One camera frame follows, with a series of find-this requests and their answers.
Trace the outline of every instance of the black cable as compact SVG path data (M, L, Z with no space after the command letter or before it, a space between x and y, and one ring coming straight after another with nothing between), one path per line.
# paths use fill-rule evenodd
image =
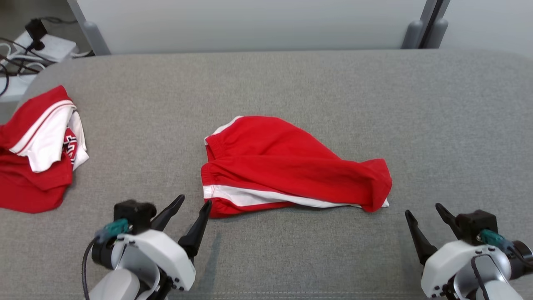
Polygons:
M9 86L9 72L7 71L7 68L4 65L0 65L2 67L2 70L5 73L5 87L2 92L0 92L0 97L6 93L7 87Z
M518 260L526 267L533 269L533 264L528 262L515 248L507 247L507 249L518 258Z
M474 256L472 259L470 259L470 265L472 266L472 270L474 270L475 278L478 280L479 288L481 288L481 291L483 292L483 298L485 298L485 300L490 300L487 289L485 288L485 284L483 284L483 278L481 278L478 267L475 265L475 259L477 257L478 256Z
M93 247L95 241L96 241L96 238L94 238L89 243L89 245L87 246L87 249L85 249L85 253L83 253L82 285L83 285L83 295L85 296L85 300L89 300L89 289L87 288L87 275L85 273L85 270L87 269L87 258L89 257L89 252L91 251L91 248Z
M48 21L48 22L50 22L52 24L67 24L67 25L76 24L78 22L78 20L65 21L65 20L60 19L58 17L40 17L39 20L45 20L45 21Z
M42 58L42 59L44 59L44 60L46 60L46 61L48 61L48 62L56 63L56 61L50 60L50 59L48 59L48 58L44 58L44 57L40 56L39 54L33 52L31 49L29 49L29 48L27 48L27 47L24 47L24 46L22 46L21 44L15 42L15 41L12 41L12 40L7 39L7 38L5 38L5 37L0 37L0 40L6 41L6 42L11 43L11 44L13 44L13 45L17 45L17 46L23 48L24 50L27 50L27 51L30 52L31 54L33 54L33 55L35 55L35 56L37 56L37 57L39 57L39 58Z
M2 54L0 54L0 59L5 59L6 61L8 61L8 62L9 62L10 64L12 64L12 65L15 65L15 66L17 66L17 67L22 67L22 68L24 68L24 69L26 69L26 70L33 71L33 72L35 72L35 73L39 73L39 72L40 72L39 70L36 70L36 69L30 68L30 67L26 67L26 66L23 65L23 64L19 64L19 63L17 63L15 60L13 60L13 59L9 59L9 58L3 56Z
M457 298L454 295L454 280L455 275L448 280L448 283L442 286L442 291L444 292L444 295L446 296L447 300L457 300Z
M26 51L24 51L24 55L27 55L28 54L28 49L26 49ZM21 61L20 61L21 64L25 64L26 63L26 59L23 58ZM19 66L19 69L17 70L17 74L20 74L22 72L22 66Z
M23 61L24 58L13 58L13 60L20 60L20 61ZM40 64L42 64L44 67L49 67L50 65L47 65L45 64L44 62L40 62ZM37 74L36 72L34 71L31 71L31 70L26 70L22 67L19 66L19 64L16 64L15 66L18 66L20 71L16 70L14 72L9 72L9 76L17 76L17 75L32 75L32 74Z

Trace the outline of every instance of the clothing pile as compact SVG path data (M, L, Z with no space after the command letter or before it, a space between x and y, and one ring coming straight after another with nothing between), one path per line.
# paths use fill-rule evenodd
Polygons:
M383 159L354 162L276 117L239 116L205 138L201 169L211 217L295 204L388 207L392 179Z
M63 86L28 100L0 125L0 207L29 213L58 207L86 151L82 122Z

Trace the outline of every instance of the white cable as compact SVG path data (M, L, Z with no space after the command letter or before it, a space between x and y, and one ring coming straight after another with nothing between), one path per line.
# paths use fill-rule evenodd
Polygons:
M41 64L40 62L30 62L29 64L26 65L26 67L29 67L29 66L39 66L43 70L46 69L46 67L43 64ZM31 81L26 81L26 80L22 79L22 77L20 77L20 73L17 74L17 77L23 82L26 82L28 84L31 83Z
M11 45L9 45L7 43L0 43L0 46L6 46L7 47L7 54L5 55L6 57L11 55Z
M30 56L30 55L11 55L8 58L9 59L20 58L20 59L31 59L31 60L37 60L37 61L46 61L46 60L44 60L44 59L42 59L40 57Z
M15 51L11 53L10 55L6 55L7 59L12 59L13 57L17 56L20 53L20 51ZM0 65L7 65L9 62L5 59L0 60Z
M83 53L78 53L78 54L74 54L72 53L71 56L72 57L84 57L86 56L87 54L91 53L90 51L87 51L87 52L83 52Z

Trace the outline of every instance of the electrical cord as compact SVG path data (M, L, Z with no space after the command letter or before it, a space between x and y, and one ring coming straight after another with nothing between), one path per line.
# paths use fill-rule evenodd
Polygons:
M17 75L19 75L19 74L20 74L20 75L33 75L33 74L35 74L35 72L33 72L33 71L28 71L28 70L26 70L26 69L23 69L23 68L20 67L19 65L17 65L17 66L19 67L18 70L15 70L15 71L9 71L9 72L7 72L7 74L8 74L9 76L17 76Z
M478 281L479 288L481 288L481 291L483 292L483 298L485 300L489 300L489 294L487 293L487 289L485 288L485 284L483 283L483 278L481 278L481 275L479 274L478 267L475 264L475 259L477 257L474 256L472 259L470 259L470 266L472 267L472 270L474 271L475 278Z
M6 57L7 57L7 58L11 58L11 56L13 56L13 55L18 55L19 53L20 53L20 51L17 50L17 51L15 51L15 52L9 54L9 55L6 56ZM2 60L0 60L0 65L5 65L6 62L7 62L7 61L6 61L5 59L2 59Z
M22 67L22 68L24 68L24 69L26 69L26 70L33 71L33 72L35 72L35 73L39 73L39 72L40 72L39 70L36 70L36 69L30 68L30 67L26 67L26 66L23 65L23 64L19 64L18 62L14 61L14 60L12 60L12 59L9 59L9 58L7 58L7 57L1 55L1 54L0 54L0 59L3 59L3 60L9 62L9 63L12 64L12 65L15 65L15 66L18 66L18 67Z
M93 50L89 51L89 53L86 56L84 56L84 57L91 57L91 56L95 56Z
M41 61L41 62L48 62L48 61L45 61L42 58L39 58L39 57L36 57L36 56L29 56L29 55L23 55L23 54L11 55L9 57L9 59L23 59L23 60L29 59L29 60L37 60L37 61Z
M7 68L4 65L0 65L0 67L2 68L2 70L5 73L5 87L2 90L2 92L0 92L0 97L1 97L3 94L6 93L7 88L9 87L9 72L7 71Z
M26 49L26 51L24 51L24 55L28 54L28 50ZM22 61L20 62L21 64L24 64L26 62L26 59L22 59ZM19 69L17 70L17 75L22 73L22 66L19 66Z
M66 24L66 25L70 25L70 24L76 24L78 22L78 20L74 20L74 21L65 21L63 19L60 19L58 17L40 17L39 20L44 20L44 21L48 21L52 24Z
M87 51L87 52L83 52L83 53L71 54L70 56L72 56L73 58L82 58L82 57L90 56L92 53L94 53L94 52L91 50L91 51Z
M6 46L7 47L7 54L6 56L10 56L11 55L11 45L7 44L7 43L0 43L0 46Z
M89 245L87 246L87 249L85 249L85 253L83 253L83 261L82 261L82 285L83 285L83 295L85 296L85 300L89 300L89 289L87 288L87 275L86 275L86 269L87 269L87 258L89 257L89 252L91 251L91 248L93 247L94 243L96 242L97 238L94 238Z
M518 258L518 260L526 267L533 269L533 264L528 262L514 247L507 247L507 249Z
M29 67L29 66L39 66L39 67L41 67L43 70L46 69L46 67L45 67L43 64L41 64L40 62L30 62L29 64L26 65L26 67ZM22 79L22 77L20 77L20 73L17 73L17 77L18 77L18 78L20 79L20 81L22 81L22 82L26 82L26 83L28 83L28 84L31 83L31 81L26 81L26 80Z
M11 44L13 44L13 45L17 45L17 46L23 48L24 50L26 50L27 52L29 52L29 53L31 53L31 54L33 54L33 55L39 57L39 58L42 58L42 59L45 60L45 61L53 62L53 63L56 63L56 62L57 62L57 61L53 61L53 60L47 59L47 58L45 58L45 57L42 57L42 56L40 56L39 54L33 52L33 51L30 49L31 46L28 47L28 48L27 48L27 47L24 47L24 46L22 46L21 44L15 42L15 41L12 41L12 40L10 40L10 39L7 39L7 38L5 38L5 37L0 37L0 40L6 41L6 42L11 43Z

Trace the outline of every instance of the teal connector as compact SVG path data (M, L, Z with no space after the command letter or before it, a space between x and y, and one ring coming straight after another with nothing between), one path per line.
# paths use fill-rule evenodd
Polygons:
M511 241L506 240L503 236L494 231L484 229L480 232L481 241L487 245L498 247L503 253L510 254L509 247L514 248Z
M126 219L118 219L112 223L104 226L103 229L98 230L94 236L97 243L102 243L103 241L113 238L121 233L126 233L130 230L130 225Z

